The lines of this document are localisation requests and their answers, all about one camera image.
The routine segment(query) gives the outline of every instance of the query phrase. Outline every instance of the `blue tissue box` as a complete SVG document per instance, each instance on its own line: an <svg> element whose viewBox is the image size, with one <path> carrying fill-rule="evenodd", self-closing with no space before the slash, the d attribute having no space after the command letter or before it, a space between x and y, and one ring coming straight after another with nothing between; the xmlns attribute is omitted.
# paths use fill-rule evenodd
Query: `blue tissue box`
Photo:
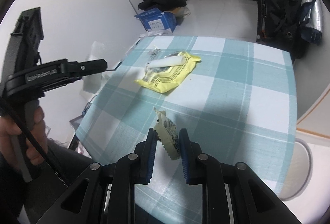
<svg viewBox="0 0 330 224"><path fill-rule="evenodd" d="M161 12L158 8L153 8L135 16L138 18L147 31L169 30L174 31L177 20L171 12Z"/></svg>

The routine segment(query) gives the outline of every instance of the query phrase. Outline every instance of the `checkered tablecloth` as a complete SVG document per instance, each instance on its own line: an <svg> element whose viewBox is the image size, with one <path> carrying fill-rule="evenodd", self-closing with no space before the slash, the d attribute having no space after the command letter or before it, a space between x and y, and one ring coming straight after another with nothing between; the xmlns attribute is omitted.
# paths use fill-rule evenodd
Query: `checkered tablecloth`
<svg viewBox="0 0 330 224"><path fill-rule="evenodd" d="M143 77L154 47L158 57L186 51L200 56L170 93L134 82ZM290 55L257 43L212 37L146 37L113 73L77 131L95 161L118 161L146 139L165 110L178 130L220 162L247 163L275 192L290 165L296 127L296 89ZM149 185L136 185L135 201L164 223L201 223L201 186L185 183L181 160L157 144Z"/></svg>

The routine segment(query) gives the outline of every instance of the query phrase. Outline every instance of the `shiny silver fabric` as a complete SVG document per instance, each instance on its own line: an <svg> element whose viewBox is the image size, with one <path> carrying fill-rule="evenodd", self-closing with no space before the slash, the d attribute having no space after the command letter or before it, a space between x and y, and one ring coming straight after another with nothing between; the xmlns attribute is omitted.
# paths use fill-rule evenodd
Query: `shiny silver fabric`
<svg viewBox="0 0 330 224"><path fill-rule="evenodd" d="M313 0L301 0L301 4L306 2L311 2ZM323 25L323 15L322 15L322 9L321 9L321 1L316 0L313 8L309 11L307 16L304 18L303 21L305 21L307 18L309 18L309 22L306 24L306 27L310 27L316 30L319 30L322 32L322 25Z"/></svg>

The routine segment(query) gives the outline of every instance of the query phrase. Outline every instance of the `tablecloth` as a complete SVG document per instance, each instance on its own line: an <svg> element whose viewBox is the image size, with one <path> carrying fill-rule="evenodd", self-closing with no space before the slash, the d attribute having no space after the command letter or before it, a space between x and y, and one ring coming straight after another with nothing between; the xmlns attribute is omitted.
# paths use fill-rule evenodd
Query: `tablecloth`
<svg viewBox="0 0 330 224"><path fill-rule="evenodd" d="M155 47L158 58L177 51L200 56L190 75L160 94L134 82ZM215 37L145 37L113 73L77 130L101 164L118 161L146 139L153 110L186 128L191 141L218 161L247 163L275 192L290 165L296 125L296 89L288 52ZM135 202L164 223L201 223L201 186L185 183L181 160L157 143L149 185L135 186Z"/></svg>

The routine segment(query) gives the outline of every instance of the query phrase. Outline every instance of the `metal screw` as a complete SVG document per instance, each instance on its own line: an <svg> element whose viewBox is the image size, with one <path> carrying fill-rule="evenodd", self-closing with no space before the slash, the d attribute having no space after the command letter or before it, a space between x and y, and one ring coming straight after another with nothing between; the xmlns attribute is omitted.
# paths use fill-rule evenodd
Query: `metal screw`
<svg viewBox="0 0 330 224"><path fill-rule="evenodd" d="M208 159L208 156L205 153L201 153L200 155L198 155L198 159L205 161Z"/></svg>
<svg viewBox="0 0 330 224"><path fill-rule="evenodd" d="M138 157L138 155L136 153L131 153L130 155L128 155L128 159L130 160L135 160Z"/></svg>
<svg viewBox="0 0 330 224"><path fill-rule="evenodd" d="M90 165L90 169L92 170L98 170L100 168L100 164L98 163L93 163Z"/></svg>
<svg viewBox="0 0 330 224"><path fill-rule="evenodd" d="M237 164L237 168L239 170L245 170L246 169L246 164L245 163L238 163Z"/></svg>

